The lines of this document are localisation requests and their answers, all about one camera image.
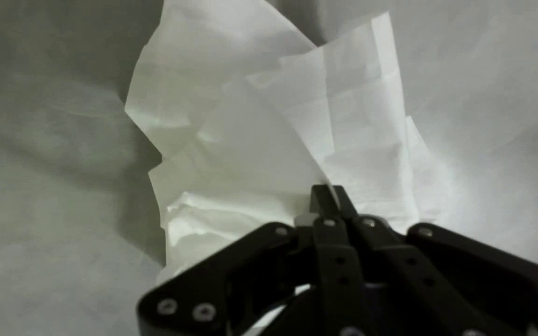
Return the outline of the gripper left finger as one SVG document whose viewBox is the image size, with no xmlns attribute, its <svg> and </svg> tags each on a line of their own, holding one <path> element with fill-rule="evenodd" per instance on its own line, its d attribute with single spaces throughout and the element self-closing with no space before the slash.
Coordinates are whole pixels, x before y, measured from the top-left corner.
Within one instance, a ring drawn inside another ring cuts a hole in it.
<svg viewBox="0 0 538 336">
<path fill-rule="evenodd" d="M 140 336 L 361 336 L 361 265 L 342 186 L 314 185 L 295 226 L 267 223 L 145 294 Z"/>
</svg>

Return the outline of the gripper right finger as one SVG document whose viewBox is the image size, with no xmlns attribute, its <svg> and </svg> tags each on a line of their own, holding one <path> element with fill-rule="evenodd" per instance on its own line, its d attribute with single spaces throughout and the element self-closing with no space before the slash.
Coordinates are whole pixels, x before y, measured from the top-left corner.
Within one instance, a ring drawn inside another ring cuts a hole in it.
<svg viewBox="0 0 538 336">
<path fill-rule="evenodd" d="M 334 193 L 379 336 L 538 334 L 538 264 L 431 223 L 399 234 Z"/>
</svg>

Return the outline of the white tissue paper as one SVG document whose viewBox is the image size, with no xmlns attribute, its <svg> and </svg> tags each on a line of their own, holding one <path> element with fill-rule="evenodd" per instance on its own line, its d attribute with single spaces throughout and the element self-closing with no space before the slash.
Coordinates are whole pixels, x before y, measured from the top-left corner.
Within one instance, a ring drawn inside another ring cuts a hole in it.
<svg viewBox="0 0 538 336">
<path fill-rule="evenodd" d="M 399 234 L 437 219 L 439 163 L 405 109 L 388 2 L 319 6 L 322 45 L 264 0 L 167 0 L 126 113 L 162 154 L 157 286 L 342 186 Z M 379 336 L 361 273 L 361 336 Z"/>
</svg>

